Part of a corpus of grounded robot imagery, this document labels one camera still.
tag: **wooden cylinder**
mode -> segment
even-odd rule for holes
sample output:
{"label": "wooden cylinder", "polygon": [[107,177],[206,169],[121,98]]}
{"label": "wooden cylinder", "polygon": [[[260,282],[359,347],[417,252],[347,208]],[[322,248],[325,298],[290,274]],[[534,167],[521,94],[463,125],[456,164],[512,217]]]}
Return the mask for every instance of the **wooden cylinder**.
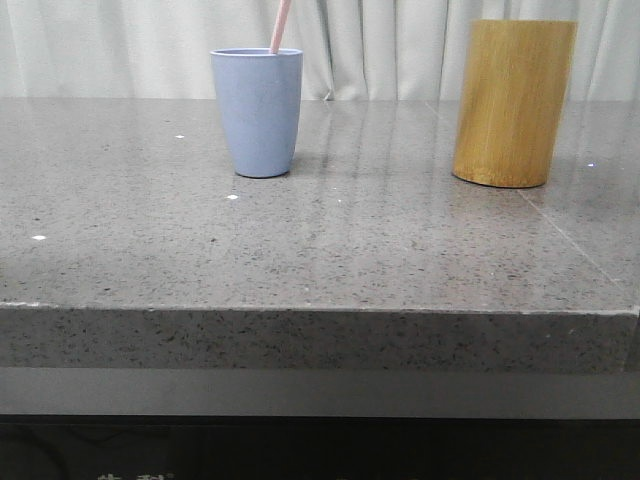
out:
{"label": "wooden cylinder", "polygon": [[454,175],[495,187],[547,181],[576,27],[560,21],[473,22]]}

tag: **bamboo cup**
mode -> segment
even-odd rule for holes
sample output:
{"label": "bamboo cup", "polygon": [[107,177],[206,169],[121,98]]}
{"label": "bamboo cup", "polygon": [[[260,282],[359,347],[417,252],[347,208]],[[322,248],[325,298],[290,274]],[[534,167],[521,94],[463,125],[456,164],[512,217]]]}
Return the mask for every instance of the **bamboo cup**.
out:
{"label": "bamboo cup", "polygon": [[453,174],[495,187],[547,181],[576,22],[476,20]]}

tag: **light blue cup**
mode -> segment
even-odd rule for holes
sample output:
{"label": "light blue cup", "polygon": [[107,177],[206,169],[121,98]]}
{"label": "light blue cup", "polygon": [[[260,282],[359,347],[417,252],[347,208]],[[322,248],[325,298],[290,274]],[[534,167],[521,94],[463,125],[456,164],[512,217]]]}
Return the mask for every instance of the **light blue cup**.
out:
{"label": "light blue cup", "polygon": [[215,50],[211,61],[236,173],[254,178],[287,173],[298,136],[302,51]]}

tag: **granite surface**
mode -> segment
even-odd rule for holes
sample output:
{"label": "granite surface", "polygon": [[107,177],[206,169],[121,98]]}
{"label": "granite surface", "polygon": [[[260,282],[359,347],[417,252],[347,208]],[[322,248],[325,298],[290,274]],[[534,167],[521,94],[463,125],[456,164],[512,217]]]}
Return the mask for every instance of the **granite surface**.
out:
{"label": "granite surface", "polygon": [[0,365],[640,367],[637,104],[568,105],[531,190],[450,174],[451,103],[305,102],[263,180],[212,101],[0,105]]}

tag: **curtain fold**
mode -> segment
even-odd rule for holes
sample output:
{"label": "curtain fold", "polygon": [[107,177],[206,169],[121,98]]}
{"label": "curtain fold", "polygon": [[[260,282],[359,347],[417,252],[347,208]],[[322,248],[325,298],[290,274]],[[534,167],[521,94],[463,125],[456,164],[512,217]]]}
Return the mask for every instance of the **curtain fold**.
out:
{"label": "curtain fold", "polygon": [[[0,0],[0,96],[214,98],[209,51],[267,46],[278,0]],[[578,21],[568,96],[640,98],[637,0],[293,0],[303,98],[455,100],[473,19]]]}

